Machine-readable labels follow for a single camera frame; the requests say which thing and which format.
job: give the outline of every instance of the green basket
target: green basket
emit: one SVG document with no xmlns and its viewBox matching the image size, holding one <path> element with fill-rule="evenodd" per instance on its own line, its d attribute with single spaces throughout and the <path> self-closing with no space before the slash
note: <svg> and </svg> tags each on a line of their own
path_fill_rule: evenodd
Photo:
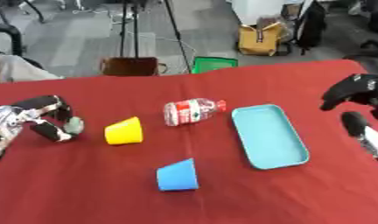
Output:
<svg viewBox="0 0 378 224">
<path fill-rule="evenodd" d="M 202 74 L 207 71 L 217 70 L 224 67 L 238 67 L 237 59 L 196 57 L 194 59 L 193 74 Z"/>
</svg>

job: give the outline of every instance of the black bag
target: black bag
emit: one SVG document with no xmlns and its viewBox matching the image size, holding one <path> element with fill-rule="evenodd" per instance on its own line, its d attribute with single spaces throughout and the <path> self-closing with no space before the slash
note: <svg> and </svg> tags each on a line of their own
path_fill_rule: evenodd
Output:
<svg viewBox="0 0 378 224">
<path fill-rule="evenodd" d="M 297 45 L 302 48 L 302 55 L 320 44 L 322 32 L 326 29 L 325 20 L 326 10 L 315 0 L 297 21 L 295 37 Z"/>
</svg>

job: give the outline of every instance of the table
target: table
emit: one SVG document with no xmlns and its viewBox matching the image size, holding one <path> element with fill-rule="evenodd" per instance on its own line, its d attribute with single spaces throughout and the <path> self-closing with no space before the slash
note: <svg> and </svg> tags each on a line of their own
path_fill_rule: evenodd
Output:
<svg viewBox="0 0 378 224">
<path fill-rule="evenodd" d="M 353 73 L 365 70 L 331 60 L 0 84 L 0 105 L 58 94 L 87 125 L 71 143 L 30 131 L 13 143 L 0 162 L 0 224 L 378 223 L 378 162 L 340 124 L 342 111 L 368 117 L 368 107 L 319 110 L 321 95 Z M 224 99 L 228 111 L 166 127 L 164 104 L 193 97 Z M 308 164 L 271 171 L 249 165 L 230 112 L 264 103 L 285 110 L 311 153 Z M 141 119 L 144 142 L 106 145 L 103 127 L 131 116 Z M 186 158 L 195 159 L 200 189 L 159 192 L 155 170 Z"/>
</svg>

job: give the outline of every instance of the robotic hand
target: robotic hand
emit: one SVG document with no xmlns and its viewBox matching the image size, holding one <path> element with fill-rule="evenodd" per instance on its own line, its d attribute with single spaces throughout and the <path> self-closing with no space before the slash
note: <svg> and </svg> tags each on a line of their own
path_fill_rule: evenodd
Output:
<svg viewBox="0 0 378 224">
<path fill-rule="evenodd" d="M 342 102 L 356 102 L 369 105 L 374 118 L 378 120 L 378 75 L 353 74 L 332 86 L 323 95 L 322 110 L 331 110 Z M 351 137 L 378 160 L 378 131 L 374 130 L 358 112 L 345 112 L 341 121 Z"/>
<path fill-rule="evenodd" d="M 64 123 L 63 129 L 42 119 L 50 116 Z M 30 123 L 31 130 L 54 142 L 73 139 L 84 130 L 84 122 L 73 116 L 70 106 L 57 95 L 46 95 L 0 106 L 0 157 L 5 148 Z"/>
</svg>

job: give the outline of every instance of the water bottle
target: water bottle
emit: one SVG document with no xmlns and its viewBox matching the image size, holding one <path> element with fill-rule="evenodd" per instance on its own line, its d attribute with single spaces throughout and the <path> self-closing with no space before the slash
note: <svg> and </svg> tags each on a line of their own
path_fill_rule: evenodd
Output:
<svg viewBox="0 0 378 224">
<path fill-rule="evenodd" d="M 187 101 L 169 102 L 164 105 L 164 120 L 168 126 L 197 123 L 211 117 L 215 112 L 226 111 L 225 101 L 210 101 L 197 98 Z"/>
</svg>

